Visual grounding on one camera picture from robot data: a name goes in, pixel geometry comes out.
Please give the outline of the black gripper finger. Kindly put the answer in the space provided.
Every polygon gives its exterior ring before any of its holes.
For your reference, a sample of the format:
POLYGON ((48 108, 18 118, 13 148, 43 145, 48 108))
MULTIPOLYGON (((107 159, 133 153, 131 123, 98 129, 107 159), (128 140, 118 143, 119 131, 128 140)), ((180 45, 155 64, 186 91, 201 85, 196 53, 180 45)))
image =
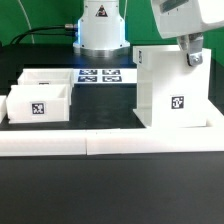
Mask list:
POLYGON ((203 40, 202 33, 193 33, 177 38, 177 43, 180 49, 186 52, 187 63, 189 66, 198 66, 203 63, 203 40))

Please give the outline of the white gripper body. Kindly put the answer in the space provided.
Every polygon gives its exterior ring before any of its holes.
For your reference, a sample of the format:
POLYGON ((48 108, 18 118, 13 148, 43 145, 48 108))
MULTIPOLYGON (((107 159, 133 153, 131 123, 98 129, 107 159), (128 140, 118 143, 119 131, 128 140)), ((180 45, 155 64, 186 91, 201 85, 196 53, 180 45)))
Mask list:
POLYGON ((163 39, 224 27, 224 0, 150 0, 163 39))

